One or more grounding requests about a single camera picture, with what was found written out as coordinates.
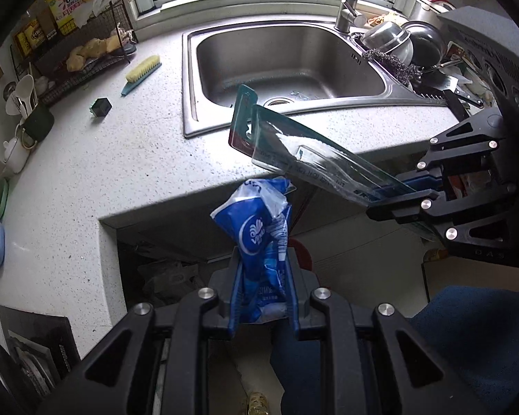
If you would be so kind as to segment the blue white plastic wrapper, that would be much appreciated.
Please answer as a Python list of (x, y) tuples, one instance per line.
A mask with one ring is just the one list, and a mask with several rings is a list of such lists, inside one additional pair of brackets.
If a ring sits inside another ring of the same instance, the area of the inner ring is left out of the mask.
[(285, 263), (293, 184), (284, 177), (248, 179), (210, 217), (236, 243), (243, 266), (240, 324), (287, 316)]

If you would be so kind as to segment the clear green blister package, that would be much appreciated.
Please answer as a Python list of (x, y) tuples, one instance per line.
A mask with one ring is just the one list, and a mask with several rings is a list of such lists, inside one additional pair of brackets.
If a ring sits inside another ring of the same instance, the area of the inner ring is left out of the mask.
[(370, 207), (415, 189), (287, 116), (258, 105), (256, 92), (237, 90), (229, 145), (270, 173), (284, 174)]

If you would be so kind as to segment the red trash bin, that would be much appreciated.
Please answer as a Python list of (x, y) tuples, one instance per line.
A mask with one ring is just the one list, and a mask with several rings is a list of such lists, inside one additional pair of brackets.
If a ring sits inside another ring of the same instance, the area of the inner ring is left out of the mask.
[(300, 268), (312, 272), (313, 260), (307, 247), (296, 238), (291, 237), (289, 248), (294, 249)]

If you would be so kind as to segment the dark steel wool scrubber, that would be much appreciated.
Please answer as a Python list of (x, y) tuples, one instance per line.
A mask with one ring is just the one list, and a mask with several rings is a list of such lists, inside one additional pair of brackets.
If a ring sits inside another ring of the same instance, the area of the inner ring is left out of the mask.
[(388, 71), (398, 82), (408, 86), (411, 82), (419, 82), (422, 71), (418, 66), (405, 65), (398, 57), (385, 54), (378, 49), (366, 50), (362, 57), (367, 61), (375, 61)]

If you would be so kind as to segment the black wok pan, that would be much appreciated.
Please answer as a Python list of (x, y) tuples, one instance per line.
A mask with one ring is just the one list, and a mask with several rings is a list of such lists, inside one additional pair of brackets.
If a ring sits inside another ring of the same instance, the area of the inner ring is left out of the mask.
[(411, 63), (421, 68), (437, 66), (445, 54), (444, 38), (440, 31), (426, 21), (407, 21), (402, 28), (410, 34), (413, 45)]

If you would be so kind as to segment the steel bowl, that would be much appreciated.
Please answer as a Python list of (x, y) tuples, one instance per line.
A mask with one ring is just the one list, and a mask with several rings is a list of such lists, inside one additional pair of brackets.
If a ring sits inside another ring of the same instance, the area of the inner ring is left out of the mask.
[(368, 50), (379, 50), (383, 54), (395, 56), (406, 66), (411, 63), (411, 34), (392, 21), (385, 21), (365, 32), (361, 43)]

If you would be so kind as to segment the person's blue jeans legs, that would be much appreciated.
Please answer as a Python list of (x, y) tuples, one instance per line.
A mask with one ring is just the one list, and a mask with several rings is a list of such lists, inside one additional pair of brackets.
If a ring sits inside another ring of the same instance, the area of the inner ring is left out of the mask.
[(410, 319), (340, 306), (271, 364), (285, 414), (519, 414), (519, 292), (451, 286)]

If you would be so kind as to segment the stainless steel sink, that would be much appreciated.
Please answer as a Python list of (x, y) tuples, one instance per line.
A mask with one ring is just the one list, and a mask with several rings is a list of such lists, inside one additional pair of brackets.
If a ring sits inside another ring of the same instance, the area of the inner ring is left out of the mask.
[(227, 128), (243, 84), (286, 115), (386, 106), (440, 107), (414, 93), (323, 18), (243, 18), (183, 34), (183, 135)]

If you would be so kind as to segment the curved steel faucet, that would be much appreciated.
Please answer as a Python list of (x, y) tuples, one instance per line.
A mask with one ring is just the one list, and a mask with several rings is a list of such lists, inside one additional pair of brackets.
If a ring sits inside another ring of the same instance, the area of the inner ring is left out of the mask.
[(357, 9), (358, 0), (340, 0), (336, 14), (336, 31), (349, 34), (352, 27), (363, 28), (366, 23), (365, 15)]

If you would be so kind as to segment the small black cube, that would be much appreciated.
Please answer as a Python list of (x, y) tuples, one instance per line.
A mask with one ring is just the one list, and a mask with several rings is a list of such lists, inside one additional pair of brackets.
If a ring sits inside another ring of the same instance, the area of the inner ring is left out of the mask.
[(103, 118), (111, 111), (112, 105), (107, 98), (96, 99), (90, 111), (94, 117)]

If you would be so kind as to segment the yellow bristle scrub brush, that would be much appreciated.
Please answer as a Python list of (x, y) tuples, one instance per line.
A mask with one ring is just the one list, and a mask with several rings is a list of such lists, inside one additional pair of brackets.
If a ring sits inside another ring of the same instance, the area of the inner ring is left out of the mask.
[(136, 65), (125, 76), (125, 85), (121, 89), (121, 96), (129, 95), (134, 89), (143, 83), (155, 70), (162, 65), (160, 56), (155, 54), (147, 57)]

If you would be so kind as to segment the green coaster tray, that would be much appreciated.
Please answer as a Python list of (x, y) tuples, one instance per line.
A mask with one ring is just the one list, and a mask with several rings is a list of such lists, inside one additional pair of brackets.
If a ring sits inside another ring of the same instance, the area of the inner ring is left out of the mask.
[(2, 220), (2, 218), (3, 218), (4, 214), (5, 214), (7, 200), (8, 200), (8, 195), (9, 195), (9, 181), (7, 179), (2, 179), (0, 181), (0, 184), (1, 184), (0, 220)]

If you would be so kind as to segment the dark utensil holder mug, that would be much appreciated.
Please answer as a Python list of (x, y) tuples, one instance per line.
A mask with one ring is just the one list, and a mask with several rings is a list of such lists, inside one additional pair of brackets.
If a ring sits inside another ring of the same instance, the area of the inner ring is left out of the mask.
[(31, 114), (24, 120), (21, 128), (31, 139), (44, 140), (54, 126), (54, 116), (44, 103), (38, 103)]

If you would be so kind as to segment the white ceramic sugar pot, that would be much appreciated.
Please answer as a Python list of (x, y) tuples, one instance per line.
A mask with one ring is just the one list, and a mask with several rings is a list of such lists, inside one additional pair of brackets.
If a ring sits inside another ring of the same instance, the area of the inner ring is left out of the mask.
[(35, 142), (31, 138), (13, 137), (3, 143), (4, 164), (11, 173), (19, 174), (23, 171), (25, 164), (33, 150)]

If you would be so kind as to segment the ginger roots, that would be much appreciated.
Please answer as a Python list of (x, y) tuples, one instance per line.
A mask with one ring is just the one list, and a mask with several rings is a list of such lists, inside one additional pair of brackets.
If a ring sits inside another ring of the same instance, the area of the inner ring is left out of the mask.
[(71, 50), (67, 60), (66, 69), (68, 72), (83, 70), (86, 62), (91, 59), (99, 59), (106, 54), (111, 54), (121, 48), (121, 41), (117, 36), (109, 38), (92, 38), (84, 45), (75, 47)]

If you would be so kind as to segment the white rice spoon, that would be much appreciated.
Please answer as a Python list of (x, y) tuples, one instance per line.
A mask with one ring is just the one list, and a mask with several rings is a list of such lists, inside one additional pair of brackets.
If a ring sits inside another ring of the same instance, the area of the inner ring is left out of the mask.
[(20, 115), (27, 119), (36, 105), (38, 99), (31, 74), (25, 75), (6, 99), (5, 111), (10, 116)]

